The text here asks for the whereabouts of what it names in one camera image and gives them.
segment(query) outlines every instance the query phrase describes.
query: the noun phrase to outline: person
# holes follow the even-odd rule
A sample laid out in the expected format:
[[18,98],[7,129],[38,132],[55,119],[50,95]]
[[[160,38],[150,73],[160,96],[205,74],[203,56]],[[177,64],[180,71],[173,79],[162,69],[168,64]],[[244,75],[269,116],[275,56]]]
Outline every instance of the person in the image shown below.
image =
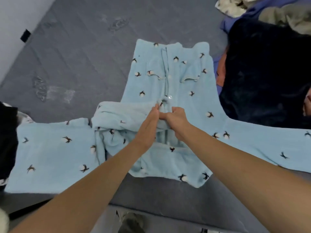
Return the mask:
[[309,182],[211,137],[188,122],[184,109],[172,107],[172,112],[161,113],[155,105],[133,141],[12,233],[90,232],[132,165],[153,144],[159,119],[169,123],[177,139],[187,144],[270,232],[311,232]]

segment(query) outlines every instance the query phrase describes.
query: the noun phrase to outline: person's right arm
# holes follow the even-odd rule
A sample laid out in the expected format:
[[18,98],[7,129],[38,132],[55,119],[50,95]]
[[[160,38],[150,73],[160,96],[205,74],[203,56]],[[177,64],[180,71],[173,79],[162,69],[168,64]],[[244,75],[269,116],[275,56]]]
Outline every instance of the person's right arm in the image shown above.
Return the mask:
[[180,107],[160,113],[216,177],[270,232],[311,232],[311,184],[191,125]]

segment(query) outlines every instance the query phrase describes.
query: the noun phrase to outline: forearm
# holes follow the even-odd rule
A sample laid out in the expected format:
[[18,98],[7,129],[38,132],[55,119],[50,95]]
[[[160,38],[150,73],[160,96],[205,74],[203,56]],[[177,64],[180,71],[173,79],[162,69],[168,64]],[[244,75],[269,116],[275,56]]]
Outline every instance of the forearm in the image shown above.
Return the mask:
[[311,231],[311,185],[189,125],[185,143],[271,232]]
[[140,146],[130,143],[36,211],[12,232],[90,232],[129,169],[143,153]]

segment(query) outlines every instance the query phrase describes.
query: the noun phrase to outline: gray sheet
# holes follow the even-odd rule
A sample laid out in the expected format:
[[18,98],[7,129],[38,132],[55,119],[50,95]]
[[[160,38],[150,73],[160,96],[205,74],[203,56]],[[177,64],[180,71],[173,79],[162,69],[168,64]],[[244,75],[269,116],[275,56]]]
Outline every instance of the gray sheet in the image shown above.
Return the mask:
[[[101,101],[120,101],[138,38],[206,41],[212,56],[226,47],[216,0],[56,0],[0,88],[0,100],[36,122],[91,118]],[[6,194],[9,213],[49,195]],[[225,230],[267,230],[214,176],[201,188],[127,175],[111,204]]]

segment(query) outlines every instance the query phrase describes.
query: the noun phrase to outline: black square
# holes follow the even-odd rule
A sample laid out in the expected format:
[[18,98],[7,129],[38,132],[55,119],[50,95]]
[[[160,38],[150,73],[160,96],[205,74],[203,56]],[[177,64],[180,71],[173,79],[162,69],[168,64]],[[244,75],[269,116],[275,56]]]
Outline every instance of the black square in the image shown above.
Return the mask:
[[21,36],[21,40],[23,42],[27,42],[28,38],[30,37],[31,33],[28,30],[25,30],[23,35]]

